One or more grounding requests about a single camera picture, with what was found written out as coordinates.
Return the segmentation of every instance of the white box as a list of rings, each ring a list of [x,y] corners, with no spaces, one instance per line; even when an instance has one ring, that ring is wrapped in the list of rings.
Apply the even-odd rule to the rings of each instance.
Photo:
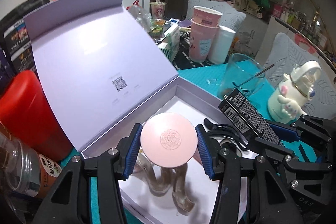
[[[122,0],[56,0],[25,17],[37,72],[64,132],[85,158],[101,155],[128,136],[135,123],[176,112],[194,126],[209,118],[230,123],[218,98],[178,76]],[[112,81],[127,86],[117,91]],[[254,154],[244,153],[246,157]],[[239,218],[246,209],[242,178]],[[189,215],[174,205],[171,189],[153,196],[140,175],[120,182],[124,206],[144,223],[209,223],[218,182],[188,162],[186,191],[196,205]]]

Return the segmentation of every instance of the plastic bag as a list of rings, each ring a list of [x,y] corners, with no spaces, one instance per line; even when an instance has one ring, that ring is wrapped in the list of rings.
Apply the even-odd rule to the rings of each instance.
[[[150,12],[145,11],[141,6],[138,6],[137,3],[139,2],[135,1],[127,10],[146,32],[150,32],[152,15]]]

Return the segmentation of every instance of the embossed logo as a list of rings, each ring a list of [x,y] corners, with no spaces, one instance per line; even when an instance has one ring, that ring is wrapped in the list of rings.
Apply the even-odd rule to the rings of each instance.
[[[168,129],[161,134],[160,141],[165,149],[174,150],[181,144],[181,135],[173,129]]]

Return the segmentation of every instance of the red container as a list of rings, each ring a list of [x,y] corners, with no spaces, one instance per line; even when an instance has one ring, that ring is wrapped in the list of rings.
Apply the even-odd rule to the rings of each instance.
[[[272,15],[274,15],[277,18],[280,18],[281,13],[282,13],[282,6],[279,4],[274,4]]]
[[[58,124],[35,73],[19,73],[0,98],[0,121],[31,148],[59,161],[73,146]]]

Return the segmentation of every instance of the qr code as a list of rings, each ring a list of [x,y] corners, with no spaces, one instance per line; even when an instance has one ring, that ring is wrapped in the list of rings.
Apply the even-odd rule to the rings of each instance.
[[[125,82],[125,80],[121,76],[118,77],[117,79],[113,80],[112,84],[115,86],[117,91],[121,91],[122,89],[127,87],[127,83]]]

